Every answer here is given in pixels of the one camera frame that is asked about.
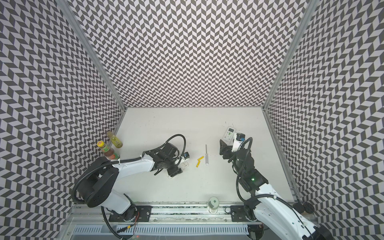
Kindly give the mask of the white air conditioner remote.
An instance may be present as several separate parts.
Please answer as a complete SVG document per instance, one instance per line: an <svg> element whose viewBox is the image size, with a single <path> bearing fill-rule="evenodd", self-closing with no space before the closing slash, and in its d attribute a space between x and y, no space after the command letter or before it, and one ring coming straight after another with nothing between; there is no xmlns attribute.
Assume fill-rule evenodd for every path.
<svg viewBox="0 0 384 240"><path fill-rule="evenodd" d="M169 177L173 178L173 177L183 173L183 170L188 166L189 166L188 162L186 160L182 160L178 166L173 167L170 170L168 170Z"/></svg>

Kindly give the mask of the clear handle screwdriver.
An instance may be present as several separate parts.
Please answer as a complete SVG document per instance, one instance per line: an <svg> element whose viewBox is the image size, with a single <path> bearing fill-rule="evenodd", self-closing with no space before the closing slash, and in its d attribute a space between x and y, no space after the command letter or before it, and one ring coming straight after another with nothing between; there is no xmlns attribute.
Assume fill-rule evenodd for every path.
<svg viewBox="0 0 384 240"><path fill-rule="evenodd" d="M209 154L208 154L208 146L205 145L206 154L205 154L205 164L206 166L209 166Z"/></svg>

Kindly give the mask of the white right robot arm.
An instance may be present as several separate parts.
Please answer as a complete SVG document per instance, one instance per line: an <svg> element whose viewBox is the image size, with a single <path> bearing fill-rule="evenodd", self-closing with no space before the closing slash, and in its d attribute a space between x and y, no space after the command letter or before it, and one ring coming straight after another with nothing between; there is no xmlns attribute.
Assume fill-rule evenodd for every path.
<svg viewBox="0 0 384 240"><path fill-rule="evenodd" d="M244 203L246 216L251 221L266 224L282 240L332 240L325 226L317 226L277 193L269 181L255 168L251 154L252 138L235 140L228 145L220 140L220 156L232 164L236 173L236 190L242 187L251 196Z"/></svg>

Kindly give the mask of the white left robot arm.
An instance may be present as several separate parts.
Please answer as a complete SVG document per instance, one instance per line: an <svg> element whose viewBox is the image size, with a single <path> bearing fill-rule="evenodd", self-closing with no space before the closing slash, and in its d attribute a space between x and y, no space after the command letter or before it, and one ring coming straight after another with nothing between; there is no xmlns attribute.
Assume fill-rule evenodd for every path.
<svg viewBox="0 0 384 240"><path fill-rule="evenodd" d="M127 195L117 192L115 184L141 173L153 172L156 176L166 170L171 178L181 174L180 163L189 156L186 146L185 136L176 134L159 147L144 151L134 159L109 160L100 157L74 184L72 200L89 208L103 207L116 214L129 215L134 211L134 203Z"/></svg>

